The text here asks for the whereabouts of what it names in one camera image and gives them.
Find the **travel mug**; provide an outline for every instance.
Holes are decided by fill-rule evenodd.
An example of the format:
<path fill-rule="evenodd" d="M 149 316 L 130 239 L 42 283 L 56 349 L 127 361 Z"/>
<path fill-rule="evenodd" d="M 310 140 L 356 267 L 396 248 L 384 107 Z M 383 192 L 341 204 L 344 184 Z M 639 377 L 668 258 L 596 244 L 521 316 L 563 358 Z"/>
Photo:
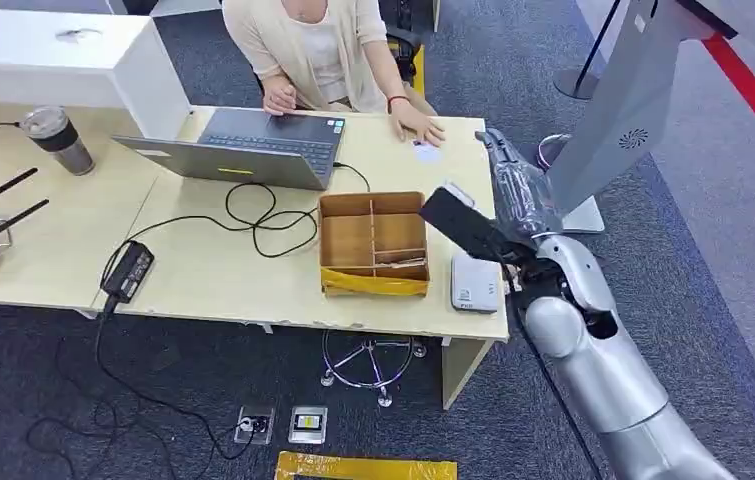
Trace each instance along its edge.
<path fill-rule="evenodd" d="M 36 108 L 24 117 L 21 130 L 74 175 L 85 175 L 94 168 L 91 155 L 62 107 Z"/>

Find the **floor socket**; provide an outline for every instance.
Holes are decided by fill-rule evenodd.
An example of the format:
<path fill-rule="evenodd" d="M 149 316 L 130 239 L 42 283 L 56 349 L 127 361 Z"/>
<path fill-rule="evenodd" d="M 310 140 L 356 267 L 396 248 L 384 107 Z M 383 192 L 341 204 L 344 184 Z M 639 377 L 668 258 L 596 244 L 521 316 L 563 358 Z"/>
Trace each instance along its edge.
<path fill-rule="evenodd" d="M 239 421 L 244 417 L 251 417 L 256 420 L 264 419 L 263 422 L 267 427 L 261 431 L 253 432 L 253 440 L 251 440 L 250 431 L 242 430 L 240 427 L 236 427 L 236 435 L 233 440 L 236 443 L 247 443 L 250 441 L 253 445 L 268 445 L 271 443 L 271 433 L 274 431 L 274 407 L 255 407 L 255 406 L 242 406 L 239 410 Z"/>
<path fill-rule="evenodd" d="M 299 406 L 292 409 L 290 443 L 322 444 L 327 438 L 327 407 Z"/>

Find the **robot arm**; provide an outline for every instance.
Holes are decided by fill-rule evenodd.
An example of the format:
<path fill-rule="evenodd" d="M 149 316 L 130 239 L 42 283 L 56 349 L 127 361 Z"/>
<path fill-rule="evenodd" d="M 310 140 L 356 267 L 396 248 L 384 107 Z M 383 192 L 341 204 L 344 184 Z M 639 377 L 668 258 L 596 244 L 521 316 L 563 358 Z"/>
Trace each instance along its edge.
<path fill-rule="evenodd" d="M 669 403 L 621 323 L 594 255 L 577 240 L 552 235 L 537 258 L 557 268 L 522 279 L 527 333 L 552 359 L 616 477 L 734 478 Z"/>
<path fill-rule="evenodd" d="M 519 267 L 514 298 L 523 328 L 571 392 L 621 480 L 733 479 L 669 403 L 668 393 L 619 319 L 595 256 L 555 233 L 550 185 L 503 138 L 479 137 L 495 190 L 505 200 L 490 221 L 445 188 L 421 216 L 469 255 Z"/>

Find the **black cable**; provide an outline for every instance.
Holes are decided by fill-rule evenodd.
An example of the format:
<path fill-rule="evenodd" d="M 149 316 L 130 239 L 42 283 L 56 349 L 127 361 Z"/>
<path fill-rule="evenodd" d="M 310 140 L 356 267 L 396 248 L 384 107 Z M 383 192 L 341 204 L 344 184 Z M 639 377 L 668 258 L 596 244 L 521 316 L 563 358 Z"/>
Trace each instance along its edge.
<path fill-rule="evenodd" d="M 236 453 L 235 455 L 230 455 L 224 451 L 223 447 L 221 446 L 221 443 L 218 441 L 218 436 L 212 432 L 212 427 L 209 423 L 209 420 L 207 420 L 206 417 L 192 410 L 182 408 L 173 403 L 166 402 L 165 400 L 160 400 L 158 398 L 152 397 L 150 395 L 147 395 L 141 392 L 134 386 L 130 385 L 129 382 L 121 379 L 119 376 L 112 373 L 112 371 L 109 370 L 109 368 L 103 363 L 103 358 L 101 356 L 101 345 L 103 343 L 101 341 L 103 337 L 103 326 L 106 323 L 106 320 L 109 317 L 111 317 L 112 314 L 115 312 L 115 308 L 117 307 L 117 305 L 118 305 L 117 299 L 115 299 L 114 297 L 110 297 L 106 301 L 106 307 L 104 307 L 103 312 L 100 314 L 100 322 L 97 326 L 97 336 L 95 337 L 95 343 L 94 343 L 95 345 L 94 357 L 95 357 L 95 360 L 97 361 L 97 366 L 100 367 L 103 373 L 105 373 L 109 378 L 111 378 L 118 384 L 122 385 L 127 390 L 133 392 L 137 397 L 141 398 L 142 400 L 146 400 L 155 405 L 166 407 L 176 413 L 179 413 L 180 415 L 192 417 L 199 420 L 203 424 L 203 427 L 206 430 L 206 435 L 209 437 L 209 440 L 212 442 L 212 445 L 214 446 L 215 451 L 218 452 L 218 455 L 220 455 L 224 460 L 235 460 L 239 458 L 247 450 L 247 447 L 250 446 L 250 443 L 253 441 L 253 434 L 254 434 L 255 429 L 251 430 L 250 439 L 248 443 L 246 443 L 244 447 L 242 447 L 242 449 L 239 450 L 238 453 Z"/>
<path fill-rule="evenodd" d="M 527 346 L 530 347 L 530 352 L 536 359 L 536 363 L 539 364 L 539 369 L 542 371 L 542 376 L 545 378 L 545 382 L 551 389 L 551 393 L 554 395 L 554 398 L 556 398 L 557 403 L 560 406 L 560 410 L 562 410 L 563 415 L 565 415 L 568 426 L 571 428 L 571 432 L 574 434 L 574 437 L 577 440 L 577 444 L 580 446 L 580 450 L 583 452 L 583 456 L 586 458 L 586 462 L 589 464 L 589 468 L 592 470 L 592 474 L 597 480 L 603 480 L 604 477 L 601 475 L 601 470 L 598 468 L 598 464 L 595 462 L 595 458 L 592 456 L 592 452 L 589 451 L 589 446 L 586 444 L 586 439 L 583 438 L 583 434 L 577 427 L 577 422 L 574 420 L 574 416 L 568 409 L 568 405 L 566 405 L 565 399 L 563 399 L 559 387 L 557 387 L 557 384 L 554 383 L 554 379 L 551 377 L 551 372 L 548 371 L 548 366 L 545 365 L 545 360 L 542 358 L 542 354 L 539 353 L 539 349 L 536 348 L 536 344 L 533 343 L 533 340 L 530 338 L 530 334 L 527 333 L 527 329 L 525 329 L 524 327 L 524 323 L 521 320 L 521 314 L 515 304 L 515 295 L 518 292 L 515 289 L 515 285 L 513 284 L 512 276 L 510 275 L 506 262 L 504 262 L 504 259 L 500 254 L 498 254 L 497 252 L 494 253 L 498 257 L 498 261 L 501 264 L 501 271 L 503 272 L 504 278 L 506 278 L 507 283 L 509 284 L 511 297 L 509 303 L 512 307 L 512 313 L 515 317 L 515 322 L 516 324 L 518 324 L 518 331 L 521 332 L 521 336 L 524 338 Z"/>
<path fill-rule="evenodd" d="M 3 126 L 21 128 L 21 122 L 0 122 L 0 127 Z"/>
<path fill-rule="evenodd" d="M 114 300 L 110 300 L 110 301 L 107 302 L 107 306 L 106 306 L 104 312 L 113 312 L 116 306 L 117 306 L 117 302 L 115 302 Z M 146 433 L 148 433 L 151 436 L 153 436 L 158 441 L 158 443 L 160 444 L 160 446 L 162 448 L 162 451 L 163 451 L 164 461 L 165 461 L 165 465 L 167 466 L 167 469 L 168 469 L 169 477 L 171 479 L 173 479 L 173 480 L 177 480 L 178 476 L 177 476 L 177 473 L 176 473 L 176 469 L 174 468 L 174 464 L 171 461 L 171 456 L 172 455 L 171 455 L 170 449 L 168 448 L 168 443 L 166 442 L 166 440 L 164 438 L 162 438 L 162 435 L 160 435 L 156 431 L 155 427 L 153 425 L 148 424 L 146 422 L 146 420 L 144 419 L 143 415 L 141 414 L 141 412 L 142 412 L 141 400 L 148 400 L 148 401 L 151 401 L 152 403 L 155 403 L 157 405 L 161 405 L 161 406 L 165 406 L 165 407 L 171 408 L 172 410 L 177 411 L 178 413 L 184 413 L 184 412 L 187 412 L 187 410 L 178 409 L 178 407 L 175 407 L 174 405 L 171 405 L 171 404 L 169 404 L 167 402 L 160 401 L 160 400 L 157 400 L 157 399 L 153 399 L 153 398 L 151 398 L 149 396 L 140 394 L 140 392 L 138 392 L 137 389 L 129 386 L 129 384 L 127 382 L 125 382 L 125 381 L 121 380 L 120 378 L 118 378 L 117 376 L 115 376 L 111 371 L 109 371 L 106 368 L 105 365 L 102 364 L 102 362 L 100 362 L 100 357 L 99 357 L 100 351 L 99 351 L 99 349 L 100 349 L 101 339 L 102 339 L 103 322 L 106 320 L 106 317 L 107 316 L 101 316 L 101 322 L 98 325 L 98 332 L 97 332 L 97 336 L 95 337 L 95 357 L 98 360 L 98 366 L 99 366 L 99 368 L 107 376 L 109 376 L 111 379 L 115 380 L 117 383 L 119 383 L 120 385 L 124 386 L 125 388 L 127 388 L 128 390 L 130 390 L 130 392 L 132 392 L 134 394 L 134 398 L 136 399 L 136 409 L 135 409 L 135 412 L 132 415 L 132 420 L 128 421 L 128 422 L 125 422 L 125 423 L 121 423 L 120 418 L 119 418 L 120 416 L 118 415 L 118 408 L 115 406 L 115 404 L 113 404 L 112 402 L 108 401 L 106 398 L 104 398 L 101 395 L 97 395 L 95 393 L 87 391 L 80 384 L 80 382 L 78 380 L 74 379 L 68 373 L 66 373 L 66 372 L 63 371 L 63 369 L 61 367 L 61 351 L 62 351 L 62 347 L 63 347 L 64 342 L 65 342 L 65 339 L 63 338 L 63 339 L 60 339 L 60 341 L 57 343 L 57 346 L 56 346 L 56 351 L 55 351 L 55 354 L 54 354 L 54 368 L 59 373 L 59 376 L 62 377 L 63 380 L 65 380 L 65 381 L 69 382 L 70 384 L 72 384 L 82 397 L 84 397 L 84 398 L 86 398 L 88 400 L 91 400 L 91 401 L 93 401 L 95 403 L 95 408 L 92 411 L 92 423 L 94 423 L 95 427 L 97 427 L 97 428 L 104 429 L 104 430 L 108 429 L 108 432 L 107 431 L 89 431 L 89 430 L 85 430 L 85 429 L 83 429 L 81 427 L 78 427 L 76 425 L 71 424 L 70 422 L 68 422 L 66 420 L 63 420 L 63 419 L 60 419 L 60 418 L 56 418 L 56 417 L 49 417 L 48 416 L 48 417 L 39 418 L 32 425 L 30 425 L 30 427 L 27 429 L 26 434 L 24 435 L 24 440 L 25 440 L 27 446 L 30 447 L 31 449 L 33 449 L 34 451 L 37 451 L 37 452 L 45 454 L 45 455 L 51 455 L 51 456 L 55 456 L 55 457 L 61 458 L 68 465 L 68 469 L 69 469 L 71 478 L 73 478 L 74 480 L 78 480 L 80 478 L 82 478 L 82 480 L 87 480 L 89 478 L 92 478 L 99 471 L 99 469 L 102 467 L 103 463 L 105 463 L 105 461 L 107 460 L 107 458 L 109 456 L 109 453 L 112 451 L 112 449 L 114 448 L 115 444 L 117 443 L 117 441 L 120 438 L 122 438 L 123 436 L 127 435 L 128 433 L 130 433 L 135 428 L 141 428 L 142 430 L 144 430 Z M 108 407 L 108 411 L 110 413 L 110 419 L 111 419 L 111 421 L 103 422 L 103 421 L 101 421 L 99 419 L 99 412 L 101 412 L 104 407 Z M 201 418 L 201 420 L 204 422 L 205 426 L 207 427 L 207 431 L 209 431 L 209 422 L 208 422 L 208 420 L 206 420 L 200 414 L 196 414 L 194 412 L 190 412 L 190 413 L 192 413 L 193 416 L 197 416 L 197 417 Z M 77 435 L 77 436 L 83 437 L 83 438 L 92 438 L 92 439 L 98 439 L 98 440 L 107 440 L 108 439 L 108 443 L 106 444 L 106 446 L 103 448 L 102 452 L 100 453 L 100 456 L 99 456 L 98 460 L 94 464 L 92 464 L 91 467 L 88 468 L 88 471 L 86 472 L 86 474 L 84 476 L 80 477 L 79 472 L 77 471 L 77 468 L 74 466 L 73 460 L 71 459 L 71 457 L 65 451 L 63 451 L 60 448 L 50 448 L 50 447 L 46 447 L 46 446 L 40 445 L 33 438 L 34 433 L 39 428 L 41 428 L 42 426 L 47 426 L 47 425 L 53 425 L 53 426 L 59 427 L 62 430 L 65 430 L 65 431 L 67 431 L 67 432 L 69 432 L 69 433 L 71 433 L 73 435 Z M 248 442 L 241 448 L 241 450 L 239 450 L 239 452 L 237 454 L 235 454 L 235 455 L 227 455 L 227 454 L 224 454 L 221 451 L 222 449 L 221 449 L 220 442 L 219 442 L 218 439 L 221 436 L 223 436 L 223 435 L 227 435 L 227 434 L 231 433 L 234 429 L 238 428 L 239 425 L 236 425 L 235 427 L 231 427 L 230 429 L 228 429 L 227 431 L 225 431 L 223 434 L 218 435 L 218 436 L 215 437 L 213 445 L 209 449 L 209 455 L 207 456 L 206 463 L 205 463 L 203 469 L 201 469 L 200 472 L 198 472 L 193 477 L 193 480 L 200 479 L 206 473 L 206 471 L 209 469 L 209 466 L 212 463 L 212 459 L 214 458 L 214 454 L 216 452 L 216 449 L 217 449 L 217 451 L 219 451 L 219 452 L 222 453 L 222 456 L 226 460 L 235 460 L 235 459 L 239 458 L 247 450 L 247 447 L 249 447 L 253 443 L 254 433 L 251 432 L 251 435 L 248 438 Z"/>
<path fill-rule="evenodd" d="M 94 393 L 91 393 L 91 392 L 87 391 L 85 388 L 83 388 L 83 386 L 76 379 L 74 379 L 71 375 L 69 375 L 68 373 L 66 373 L 66 372 L 64 372 L 62 370 L 62 368 L 61 368 L 61 355 L 62 355 L 62 353 L 61 352 L 62 352 L 62 348 L 63 348 L 64 344 L 65 344 L 65 339 L 64 338 L 61 338 L 59 340 L 59 342 L 57 342 L 57 344 L 56 344 L 56 350 L 55 350 L 54 356 L 53 356 L 53 366 L 54 366 L 54 369 L 59 373 L 59 376 L 63 380 L 65 380 L 68 383 L 70 383 L 71 385 L 73 385 L 74 388 L 79 392 L 79 394 L 82 397 L 84 397 L 84 398 L 86 398 L 86 399 L 91 400 L 92 402 L 94 402 L 95 408 L 92 411 L 92 423 L 97 428 L 101 428 L 101 429 L 107 429 L 108 428 L 108 429 L 110 429 L 110 433 L 107 434 L 105 432 L 86 431 L 86 430 L 83 430 L 80 427 L 77 427 L 75 425 L 70 424 L 69 422 L 67 422 L 67 421 L 65 421 L 63 419 L 47 416 L 47 417 L 39 418 L 32 425 L 30 425 L 30 428 L 27 429 L 27 432 L 26 432 L 26 434 L 24 436 L 24 441 L 26 442 L 27 446 L 29 446 L 31 449 L 33 449 L 33 450 L 35 450 L 37 452 L 40 452 L 40 453 L 43 453 L 43 454 L 47 454 L 47 455 L 53 455 L 53 456 L 60 457 L 62 460 L 65 461 L 65 463 L 68 464 L 68 468 L 69 468 L 69 470 L 71 472 L 71 477 L 74 478 L 74 479 L 77 479 L 79 477 L 77 475 L 76 469 L 74 468 L 74 464 L 71 461 L 71 458 L 67 454 L 65 454 L 62 450 L 51 449 L 51 448 L 43 447 L 41 445 L 36 444 L 36 442 L 33 439 L 33 433 L 36 430 L 38 430 L 39 427 L 41 427 L 42 425 L 55 425 L 55 426 L 58 426 L 58 427 L 62 428 L 63 430 L 65 430 L 65 431 L 67 431 L 69 433 L 72 433 L 72 434 L 80 436 L 80 437 L 97 438 L 97 439 L 107 439 L 108 438 L 109 439 L 109 443 L 106 445 L 106 447 L 104 447 L 103 451 L 100 454 L 100 458 L 98 459 L 97 462 L 95 462 L 89 468 L 88 473 L 86 473 L 86 475 L 82 477 L 83 479 L 88 479 L 88 478 L 91 478 L 94 475 L 94 473 L 96 473 L 97 470 L 100 468 L 100 466 L 106 461 L 106 459 L 107 459 L 107 457 L 109 455 L 109 452 L 114 447 L 115 443 L 121 437 L 123 437 L 124 435 L 126 435 L 127 433 L 129 433 L 134 426 L 136 426 L 136 420 L 137 420 L 139 412 L 141 411 L 141 403 L 140 403 L 140 400 L 137 399 L 137 402 L 136 402 L 137 407 L 136 407 L 136 412 L 133 415 L 134 416 L 133 421 L 130 421 L 130 422 L 125 423 L 125 424 L 121 424 L 119 422 L 119 420 L 118 420 L 118 409 L 117 409 L 117 407 L 113 403 L 111 403 L 108 400 L 106 400 L 103 396 L 100 396 L 100 395 L 97 395 L 97 394 L 94 394 Z M 98 418 L 99 418 L 98 413 L 100 412 L 100 409 L 102 408 L 103 405 L 109 407 L 109 412 L 111 414 L 111 420 L 112 420 L 111 423 L 108 423 L 108 422 L 107 423 L 103 423 L 103 422 L 100 422 L 98 420 Z"/>
<path fill-rule="evenodd" d="M 359 175 L 360 178 L 362 178 L 362 181 L 365 182 L 365 188 L 368 192 L 371 191 L 371 184 L 368 182 L 368 179 L 365 177 L 365 175 L 362 174 L 359 170 L 356 168 L 341 162 L 334 162 L 333 163 L 334 168 L 348 168 L 352 170 L 354 173 Z M 239 218 L 236 216 L 236 214 L 233 213 L 232 210 L 230 210 L 230 199 L 232 198 L 233 194 L 240 188 L 249 187 L 249 186 L 256 186 L 256 187 L 262 187 L 264 188 L 270 195 L 271 195 L 271 206 L 268 207 L 267 210 L 265 210 L 265 213 L 263 213 L 259 219 L 256 221 L 250 221 L 245 220 L 243 218 Z M 246 232 L 250 231 L 253 236 L 253 248 L 256 250 L 256 252 L 260 255 L 262 255 L 265 258 L 279 258 L 284 255 L 288 255 L 289 253 L 302 248 L 315 240 L 315 237 L 318 236 L 318 222 L 315 220 L 315 218 L 312 216 L 313 213 L 315 213 L 316 210 L 318 210 L 318 207 L 313 208 L 312 210 L 305 211 L 305 210 L 282 210 L 279 212 L 274 212 L 274 209 L 277 207 L 277 195 L 274 194 L 274 191 L 271 190 L 267 185 L 264 183 L 256 183 L 256 182 L 248 182 L 248 183 L 240 183 L 238 185 L 233 186 L 228 192 L 227 196 L 224 198 L 224 209 L 227 211 L 227 215 L 230 216 L 233 220 L 243 223 L 244 227 L 230 227 L 227 226 L 217 219 L 210 217 L 208 215 L 184 215 L 181 217 L 175 217 L 171 218 L 159 223 L 155 223 L 153 225 L 149 225 L 138 232 L 130 235 L 129 238 L 127 238 L 121 245 L 116 248 L 112 254 L 109 256 L 109 259 L 106 262 L 106 266 L 103 268 L 103 272 L 100 275 L 100 286 L 102 287 L 103 284 L 106 282 L 106 277 L 109 275 L 109 272 L 112 270 L 112 267 L 115 265 L 115 262 L 118 260 L 118 255 L 121 254 L 121 251 L 125 247 L 127 247 L 132 241 L 134 241 L 136 238 L 144 235 L 145 233 L 157 229 L 159 227 L 180 222 L 183 220 L 206 220 L 209 222 L 214 223 L 216 226 L 228 231 L 228 232 Z M 277 218 L 281 215 L 298 215 L 298 217 L 294 218 L 291 222 L 289 222 L 286 225 L 266 225 L 266 223 L 274 218 Z M 312 222 L 312 234 L 304 240 L 303 242 L 288 248 L 286 250 L 283 250 L 279 253 L 266 253 L 263 252 L 262 249 L 259 247 L 259 240 L 257 238 L 257 232 L 260 230 L 266 230 L 266 231 L 283 231 L 288 230 L 304 219 L 309 219 Z"/>
<path fill-rule="evenodd" d="M 14 124 L 12 124 L 12 123 L 0 123 L 0 125 L 19 126 L 19 124 L 17 122 L 14 123 Z M 347 164 L 344 164 L 344 163 L 338 163 L 338 162 L 334 163 L 333 166 L 335 168 L 348 168 L 350 170 L 353 170 L 365 182 L 365 186 L 368 189 L 368 191 L 369 192 L 371 191 L 371 185 L 369 184 L 368 179 L 365 178 L 365 176 L 359 170 L 357 170 L 356 168 L 354 168 L 354 167 L 352 167 L 350 165 L 347 165 Z M 251 221 L 251 220 L 246 220 L 246 219 L 240 218 L 237 215 L 235 215 L 232 212 L 232 210 L 230 209 L 230 199 L 231 199 L 232 195 L 238 189 L 244 188 L 244 187 L 248 187 L 248 186 L 261 187 L 261 188 L 265 189 L 271 195 L 271 206 L 268 207 L 268 209 L 265 210 L 265 212 L 256 221 Z M 112 268 L 115 266 L 115 262 L 117 261 L 118 256 L 121 254 L 121 252 L 124 250 L 125 247 L 127 247 L 128 245 L 130 245 L 133 242 L 135 242 L 136 238 L 138 238 L 138 237 L 144 235 L 145 233 L 147 233 L 147 232 L 149 232 L 151 230 L 154 230 L 156 228 L 159 228 L 159 227 L 171 224 L 171 223 L 183 221 L 183 220 L 207 220 L 207 221 L 210 221 L 210 222 L 214 223 L 218 227 L 220 227 L 220 228 L 222 228 L 222 229 L 224 229 L 224 230 L 226 230 L 228 232 L 245 232 L 245 231 L 250 231 L 251 234 L 252 234 L 252 237 L 253 237 L 253 246 L 254 246 L 254 249 L 257 251 L 257 253 L 259 253 L 260 255 L 262 255 L 265 258 L 278 258 L 278 257 L 281 257 L 283 255 L 289 254 L 289 253 L 291 253 L 291 252 L 293 252 L 293 251 L 295 251 L 295 250 L 297 250 L 297 249 L 299 249 L 299 248 L 301 248 L 301 247 L 309 244 L 318 235 L 318 222 L 312 216 L 312 214 L 315 213 L 315 211 L 318 209 L 317 207 L 315 207 L 315 208 L 313 208 L 313 209 L 311 209 L 309 211 L 303 211 L 303 210 L 283 210 L 283 211 L 280 211 L 280 212 L 274 212 L 274 209 L 276 207 L 277 207 L 277 196 L 274 194 L 274 191 L 271 190 L 267 185 L 261 184 L 261 183 L 254 183 L 254 182 L 242 183 L 242 184 L 235 185 L 235 186 L 233 186 L 233 188 L 231 188 L 227 192 L 227 195 L 226 195 L 226 197 L 224 199 L 224 208 L 225 208 L 225 210 L 227 212 L 227 215 L 229 215 L 230 218 L 232 218 L 233 220 L 235 220 L 235 221 L 237 221 L 239 223 L 244 224 L 245 225 L 244 227 L 230 227 L 230 226 L 227 226 L 227 225 L 221 223 L 220 221 L 218 221 L 217 219 L 215 219 L 213 217 L 210 217 L 208 215 L 185 215 L 185 216 L 181 216 L 181 217 L 171 218 L 169 220 L 165 220 L 163 222 L 159 222 L 159 223 L 147 226 L 147 227 L 139 230 L 138 232 L 132 234 L 129 238 L 127 238 L 124 242 L 122 242 L 121 245 L 118 246 L 118 248 L 116 248 L 112 252 L 112 254 L 109 256 L 109 259 L 106 262 L 106 265 L 103 267 L 103 271 L 101 272 L 100 286 L 103 287 L 103 285 L 105 284 L 106 279 L 108 278 L 110 272 L 112 271 Z M 296 217 L 293 220 L 291 220 L 289 223 L 285 224 L 285 225 L 268 225 L 267 224 L 270 220 L 272 220 L 274 218 L 277 218 L 277 217 L 280 217 L 280 216 L 283 216 L 283 215 L 296 215 Z M 298 223 L 300 223 L 304 219 L 309 219 L 312 222 L 312 227 L 313 227 L 312 235 L 310 235 L 310 237 L 308 239 L 306 239 L 305 241 L 303 241 L 303 242 L 301 242 L 301 243 L 299 243 L 299 244 L 297 244 L 297 245 L 295 245 L 295 246 L 293 246 L 291 248 L 288 248 L 288 249 L 286 249 L 286 250 L 284 250 L 282 252 L 278 252 L 278 253 L 267 253 L 267 252 L 264 252 L 259 247 L 259 241 L 258 241 L 258 238 L 257 238 L 258 231 L 260 231 L 260 230 L 266 230 L 266 231 L 283 231 L 283 230 L 287 230 L 287 229 L 290 229 L 290 228 L 294 227 L 295 225 L 297 225 Z M 203 470 L 201 470 L 200 473 L 198 473 L 198 475 L 195 477 L 195 480 L 199 479 L 200 477 L 202 477 L 203 474 L 208 470 L 209 465 L 212 462 L 212 458 L 214 457 L 214 453 L 215 452 L 217 452 L 219 455 L 221 455 L 222 458 L 224 458 L 225 460 L 228 460 L 228 461 L 236 460 L 237 458 L 241 457 L 241 455 L 244 454 L 244 452 L 247 450 L 247 447 L 249 447 L 251 445 L 251 443 L 253 442 L 253 437 L 254 437 L 255 429 L 251 430 L 250 438 L 248 439 L 248 442 L 242 447 L 242 449 L 239 450 L 237 453 L 235 453 L 233 455 L 230 455 L 230 454 L 228 454 L 228 453 L 226 453 L 224 451 L 223 447 L 221 446 L 221 443 L 218 440 L 219 437 L 220 437 L 220 435 L 216 436 L 212 432 L 212 427 L 210 425 L 210 422 L 206 419 L 206 417 L 204 417 L 203 415 L 201 415 L 201 414 L 199 414 L 197 412 L 194 412 L 194 411 L 191 411 L 191 410 L 179 407 L 177 405 L 174 405 L 172 403 L 166 402 L 164 400 L 160 400 L 160 399 L 157 399 L 157 398 L 154 398 L 154 397 L 151 397 L 149 395 L 144 394 L 143 392 L 139 391 L 137 388 L 133 387 L 131 384 L 129 384 L 128 382 L 126 382 L 125 380 L 123 380 L 120 377 L 118 377 L 117 375 L 115 375 L 103 363 L 103 360 L 102 360 L 102 357 L 101 357 L 101 344 L 102 344 L 102 337 L 103 337 L 103 327 L 104 327 L 104 324 L 105 324 L 106 320 L 108 320 L 114 314 L 115 309 L 117 308 L 117 306 L 118 306 L 117 299 L 115 297 L 110 297 L 106 301 L 106 305 L 105 305 L 105 307 L 103 309 L 103 312 L 99 315 L 97 335 L 95 337 L 95 347 L 94 347 L 94 350 L 95 350 L 95 361 L 97 362 L 97 365 L 100 368 L 100 370 L 102 370 L 103 373 L 106 374 L 106 376 L 108 376 L 113 381 L 115 381 L 116 383 L 120 384 L 121 386 L 123 386 L 124 388 L 126 388 L 127 390 L 129 390 L 130 392 L 132 392 L 135 395 L 135 398 L 136 398 L 136 401 L 137 401 L 137 408 L 136 408 L 135 414 L 133 415 L 133 420 L 130 421 L 130 422 L 127 422 L 125 424 L 121 424 L 119 422 L 119 420 L 118 420 L 118 410 L 117 410 L 117 407 L 114 404 L 112 404 L 111 402 L 109 402 L 108 400 L 106 400 L 102 396 L 98 396 L 98 395 L 92 394 L 90 392 L 87 392 L 82 387 L 82 385 L 80 385 L 75 379 L 73 379 L 70 375 L 67 375 L 67 374 L 65 374 L 62 371 L 61 366 L 60 366 L 60 362 L 59 362 L 59 356 L 60 356 L 59 352 L 61 350 L 62 344 L 64 343 L 64 339 L 63 339 L 63 341 L 60 341 L 60 343 L 57 345 L 56 354 L 54 355 L 54 367 L 56 368 L 56 370 L 59 372 L 60 376 L 64 380 L 66 380 L 66 381 L 68 381 L 68 382 L 70 382 L 71 384 L 74 385 L 74 387 L 77 389 L 77 391 L 80 393 L 80 395 L 82 395 L 83 397 L 85 397 L 85 398 L 87 398 L 89 400 L 92 400 L 95 403 L 95 409 L 94 409 L 94 411 L 92 413 L 92 415 L 93 415 L 92 422 L 95 424 L 95 426 L 98 427 L 98 428 L 109 428 L 109 429 L 111 429 L 111 433 L 107 434 L 107 433 L 103 433 L 103 432 L 85 431 L 85 430 L 83 430 L 83 429 L 81 429 L 79 427 L 71 425 L 69 422 L 66 422 L 66 421 L 64 421 L 62 419 L 54 418 L 54 417 L 43 417 L 43 418 L 38 419 L 35 423 L 33 423 L 30 426 L 30 428 L 27 430 L 27 433 L 25 434 L 25 441 L 26 441 L 27 445 L 30 448 L 32 448 L 33 450 L 38 451 L 40 453 L 47 454 L 47 455 L 58 456 L 58 457 L 62 458 L 62 460 L 64 460 L 65 463 L 67 463 L 67 465 L 68 465 L 68 468 L 69 468 L 69 470 L 71 472 L 71 477 L 76 480 L 78 478 L 78 476 L 77 476 L 77 472 L 76 472 L 76 469 L 74 467 L 74 464 L 73 464 L 73 461 L 71 460 L 71 458 L 65 452 L 63 452 L 60 449 L 51 449 L 51 448 L 43 447 L 43 446 L 40 446 L 40 445 L 36 445 L 35 442 L 33 442 L 33 439 L 32 439 L 33 432 L 35 432 L 42 425 L 45 425 L 45 424 L 54 424 L 54 425 L 60 426 L 61 428 L 63 428 L 64 430 L 66 430 L 66 431 L 68 431 L 70 433 L 73 433 L 73 434 L 81 436 L 81 437 L 98 438 L 98 439 L 107 439 L 108 438 L 109 439 L 109 443 L 107 444 L 107 446 L 104 449 L 103 453 L 101 453 L 100 459 L 89 469 L 88 473 L 84 477 L 85 479 L 88 479 L 88 478 L 90 478 L 97 471 L 97 469 L 100 467 L 100 465 L 102 465 L 102 463 L 105 461 L 106 457 L 108 456 L 109 452 L 111 451 L 111 449 L 113 448 L 113 446 L 117 442 L 117 440 L 120 439 L 122 436 L 126 435 L 127 433 L 129 433 L 133 428 L 140 427 L 140 428 L 144 429 L 145 431 L 147 431 L 152 436 L 154 436 L 159 441 L 159 443 L 162 445 L 162 449 L 163 449 L 163 452 L 164 452 L 164 455 L 165 455 L 165 460 L 166 460 L 166 463 L 168 465 L 169 474 L 170 474 L 170 476 L 172 478 L 176 479 L 177 475 L 176 475 L 176 472 L 174 470 L 174 466 L 173 466 L 173 464 L 171 462 L 171 453 L 170 453 L 170 450 L 168 449 L 167 443 L 161 437 L 161 435 L 159 435 L 158 432 L 156 432 L 156 430 L 153 427 L 151 427 L 150 425 L 146 425 L 142 421 L 142 417 L 141 417 L 142 407 L 141 407 L 140 401 L 141 400 L 145 400 L 145 401 L 153 403 L 155 405 L 159 405 L 159 406 L 163 406 L 163 407 L 169 408 L 170 410 L 172 410 L 172 411 L 174 411 L 174 412 L 176 412 L 176 413 L 178 413 L 180 415 L 184 415 L 184 416 L 189 416 L 189 417 L 195 418 L 195 419 L 199 420 L 203 424 L 204 430 L 206 431 L 206 434 L 207 434 L 207 436 L 209 437 L 209 439 L 210 439 L 210 441 L 212 443 L 212 448 L 210 448 L 209 457 L 207 459 L 206 465 L 204 466 Z M 101 409 L 103 408 L 104 405 L 109 408 L 109 412 L 111 414 L 111 419 L 112 419 L 111 423 L 108 423 L 108 422 L 107 423 L 102 423 L 102 422 L 98 421 L 99 412 L 101 411 Z M 231 428 L 230 430 L 228 430 L 224 434 L 233 431 L 235 428 L 238 428 L 238 425 L 236 427 Z"/>
<path fill-rule="evenodd" d="M 365 182 L 365 188 L 370 192 L 371 191 L 371 184 L 368 183 L 368 179 L 365 178 L 365 175 L 362 174 L 359 170 L 355 169 L 354 167 L 348 165 L 347 163 L 342 162 L 333 162 L 333 168 L 348 168 L 350 170 L 353 170 L 354 173 L 359 175 L 359 178 L 362 179 L 363 182 Z"/>

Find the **white card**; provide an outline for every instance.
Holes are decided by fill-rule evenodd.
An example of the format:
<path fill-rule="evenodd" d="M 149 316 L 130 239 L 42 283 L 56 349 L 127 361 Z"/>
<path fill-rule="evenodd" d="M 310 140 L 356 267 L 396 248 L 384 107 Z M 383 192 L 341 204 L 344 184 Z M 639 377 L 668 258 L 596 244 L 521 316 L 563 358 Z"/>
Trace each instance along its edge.
<path fill-rule="evenodd" d="M 442 159 L 442 152 L 429 143 L 413 140 L 412 148 L 415 150 L 416 158 L 422 163 L 436 163 Z"/>

